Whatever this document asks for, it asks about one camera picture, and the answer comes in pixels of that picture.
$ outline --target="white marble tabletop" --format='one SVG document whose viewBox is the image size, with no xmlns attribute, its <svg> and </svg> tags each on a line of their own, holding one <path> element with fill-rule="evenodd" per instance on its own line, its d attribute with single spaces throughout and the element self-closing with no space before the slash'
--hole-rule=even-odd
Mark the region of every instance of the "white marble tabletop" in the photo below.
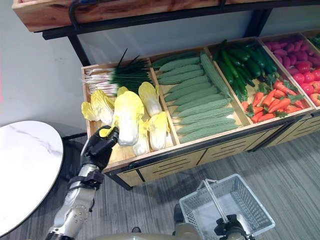
<svg viewBox="0 0 320 240">
<path fill-rule="evenodd" d="M 43 201 L 62 162 L 63 143 L 52 126 L 20 121 L 0 127 L 0 237 Z"/>
</svg>

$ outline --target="robotic hand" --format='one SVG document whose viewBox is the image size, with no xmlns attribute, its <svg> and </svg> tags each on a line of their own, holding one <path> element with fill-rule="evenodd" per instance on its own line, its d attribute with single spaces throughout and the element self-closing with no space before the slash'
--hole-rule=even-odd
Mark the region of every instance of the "robotic hand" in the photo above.
<svg viewBox="0 0 320 240">
<path fill-rule="evenodd" d="M 54 218 L 46 240 L 74 240 L 88 220 L 94 205 L 94 196 L 104 180 L 102 170 L 108 165 L 112 147 L 118 142 L 119 130 L 115 127 L 107 137 L 100 137 L 98 129 L 87 140 L 81 152 L 81 169 L 69 181 L 69 190 L 63 206 Z"/>
</svg>

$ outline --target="black metal frame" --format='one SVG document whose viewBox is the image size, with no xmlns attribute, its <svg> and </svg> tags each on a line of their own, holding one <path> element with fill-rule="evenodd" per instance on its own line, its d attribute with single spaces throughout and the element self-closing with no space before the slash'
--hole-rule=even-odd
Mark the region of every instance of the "black metal frame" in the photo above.
<svg viewBox="0 0 320 240">
<path fill-rule="evenodd" d="M 245 37 L 259 36 L 273 8 L 294 7 L 306 5 L 319 5 L 320 0 L 271 0 L 259 1 L 239 4 L 225 4 L 226 0 L 221 0 L 219 6 L 201 7 L 193 9 L 184 9 L 170 12 L 159 12 L 131 17 L 122 17 L 103 21 L 89 22 L 78 24 L 74 11 L 76 7 L 83 4 L 95 4 L 99 2 L 107 2 L 108 0 L 92 0 L 81 1 L 73 4 L 69 9 L 70 20 L 73 25 L 58 27 L 42 31 L 45 40 L 68 37 L 74 51 L 78 55 L 83 66 L 89 66 L 90 61 L 79 41 L 79 34 L 93 33 L 103 30 L 124 28 L 136 25 L 144 25 L 177 19 L 187 19 L 200 16 L 208 16 L 215 14 L 254 11 L 251 21 L 245 31 Z"/>
</svg>

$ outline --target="shopping basket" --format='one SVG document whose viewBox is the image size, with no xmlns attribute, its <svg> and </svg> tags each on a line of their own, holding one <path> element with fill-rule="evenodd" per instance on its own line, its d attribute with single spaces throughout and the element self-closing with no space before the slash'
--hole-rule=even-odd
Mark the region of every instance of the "shopping basket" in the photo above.
<svg viewBox="0 0 320 240">
<path fill-rule="evenodd" d="M 193 224 L 203 240 L 219 240 L 217 220 L 228 221 L 236 215 L 248 236 L 257 236 L 272 229 L 275 222 L 238 174 L 222 180 L 206 179 L 197 190 L 179 200 L 186 223 Z"/>
</svg>

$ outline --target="fake vegetable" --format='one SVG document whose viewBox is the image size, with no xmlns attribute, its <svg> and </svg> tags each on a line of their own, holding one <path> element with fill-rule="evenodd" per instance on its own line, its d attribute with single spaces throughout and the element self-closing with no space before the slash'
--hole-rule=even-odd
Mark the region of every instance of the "fake vegetable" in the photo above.
<svg viewBox="0 0 320 240">
<path fill-rule="evenodd" d="M 191 116 L 186 116 L 182 118 L 182 120 L 179 122 L 180 125 L 188 125 L 188 124 L 193 124 L 196 122 L 199 122 L 203 119 L 212 119 L 214 121 L 214 118 L 218 117 L 224 117 L 232 114 L 234 112 L 233 107 L 222 107 L 219 109 L 213 109 L 205 112 L 201 112 L 198 114 L 194 114 Z"/>
<path fill-rule="evenodd" d="M 205 73 L 208 75 L 211 82 L 226 96 L 230 96 L 229 90 L 216 68 L 213 66 L 212 61 L 205 53 L 200 55 L 201 63 Z"/>
<path fill-rule="evenodd" d="M 195 132 L 200 129 L 206 129 L 211 128 L 215 126 L 223 126 L 227 123 L 235 123 L 236 121 L 233 118 L 226 118 L 226 117 L 217 117 L 217 118 L 208 118 L 204 119 L 195 123 L 192 123 L 190 125 L 184 126 L 180 128 L 177 132 L 179 135 L 189 134 L 192 132 Z"/>
<path fill-rule="evenodd" d="M 279 109 L 285 109 L 286 107 L 288 107 L 290 103 L 291 103 L 291 100 L 289 98 L 284 98 L 280 100 L 278 104 L 270 107 L 268 113 L 273 113 Z"/>
<path fill-rule="evenodd" d="M 83 114 L 83 117 L 89 121 L 99 121 L 99 117 L 95 115 L 94 110 L 91 107 L 90 102 L 83 102 L 81 104 L 81 112 Z"/>
<path fill-rule="evenodd" d="M 311 100 L 313 103 L 319 107 L 320 106 L 320 94 L 319 93 L 313 93 L 310 95 Z"/>
<path fill-rule="evenodd" d="M 273 89 L 271 92 L 269 92 L 269 94 L 264 98 L 262 105 L 268 107 L 271 104 L 272 98 L 274 97 L 276 91 L 276 89 Z"/>
<path fill-rule="evenodd" d="M 157 87 L 154 88 L 151 83 L 145 81 L 140 85 L 138 92 L 150 117 L 161 113 L 162 108 L 159 103 L 159 92 Z"/>
<path fill-rule="evenodd" d="M 91 106 L 94 114 L 105 125 L 111 125 L 114 114 L 114 102 L 102 90 L 96 90 L 91 95 Z"/>
<path fill-rule="evenodd" d="M 263 97 L 264 97 L 264 93 L 258 91 L 258 92 L 254 95 L 254 99 L 253 99 L 252 106 L 253 106 L 253 107 L 256 107 L 256 106 L 260 103 L 260 101 L 261 101 L 261 99 L 262 99 Z"/>
<path fill-rule="evenodd" d="M 186 65 L 197 64 L 197 63 L 199 63 L 199 61 L 200 61 L 200 59 L 198 56 L 174 60 L 174 61 L 170 61 L 170 62 L 164 64 L 163 66 L 161 66 L 159 71 L 160 72 L 167 72 L 172 69 L 180 68 L 180 67 L 183 67 Z"/>
<path fill-rule="evenodd" d="M 119 87 L 118 88 L 118 93 L 116 94 L 117 97 L 119 97 L 121 94 L 123 94 L 125 91 L 129 91 L 128 88 L 125 86 Z"/>
<path fill-rule="evenodd" d="M 207 76 L 197 76 L 188 80 L 185 80 L 175 86 L 173 86 L 169 91 L 166 92 L 166 94 L 172 93 L 174 91 L 177 91 L 179 89 L 183 89 L 189 86 L 197 85 L 197 84 L 203 84 L 208 82 Z"/>
<path fill-rule="evenodd" d="M 260 111 L 260 112 L 256 113 L 256 114 L 251 118 L 252 122 L 253 122 L 254 124 L 256 124 L 256 123 L 258 122 L 259 118 L 260 118 L 263 114 L 264 114 L 263 111 Z"/>
<path fill-rule="evenodd" d="M 116 126 L 119 128 L 119 145 L 135 145 L 138 141 L 138 125 L 144 114 L 145 108 L 140 97 L 132 91 L 125 91 L 115 99 L 111 128 L 100 130 L 100 137 L 108 136 Z"/>
<path fill-rule="evenodd" d="M 136 156 L 147 154 L 150 152 L 149 149 L 149 138 L 148 138 L 148 122 L 144 122 L 140 119 L 138 141 L 133 145 L 133 152 Z"/>
<path fill-rule="evenodd" d="M 230 98 L 226 98 L 226 99 L 220 99 L 220 100 L 215 100 L 215 101 L 211 101 L 208 102 L 206 104 L 202 104 L 199 106 L 194 106 L 191 107 L 187 110 L 181 111 L 179 112 L 179 114 L 172 114 L 172 116 L 177 116 L 177 117 L 187 117 L 193 114 L 199 114 L 199 113 L 203 113 L 212 109 L 219 109 L 224 107 L 225 105 L 227 105 L 230 102 Z"/>
<path fill-rule="evenodd" d="M 153 115 L 149 120 L 150 145 L 152 150 L 164 149 L 166 136 L 169 132 L 167 114 L 165 111 Z"/>
<path fill-rule="evenodd" d="M 223 133 L 225 131 L 229 131 L 232 129 L 236 129 L 237 125 L 235 125 L 234 123 L 225 123 L 223 125 L 220 126 L 214 126 L 214 127 L 208 127 L 208 128 L 203 128 L 197 131 L 194 131 L 192 133 L 189 133 L 185 136 L 183 136 L 180 139 L 180 143 L 187 143 L 196 139 L 201 139 L 204 137 L 208 137 L 211 135 L 215 135 L 215 134 L 219 134 L 219 133 Z"/>
<path fill-rule="evenodd" d="M 173 91 L 172 93 L 168 94 L 164 98 L 164 100 L 166 102 L 171 102 L 171 101 L 177 100 L 178 98 L 180 98 L 182 96 L 185 96 L 187 94 L 194 93 L 197 90 L 208 89 L 210 87 L 211 87 L 211 85 L 210 85 L 209 82 L 204 82 L 204 83 L 200 83 L 200 84 L 197 84 L 197 85 L 187 86 L 187 87 L 181 88 L 181 89 L 179 89 L 177 91 Z"/>
</svg>

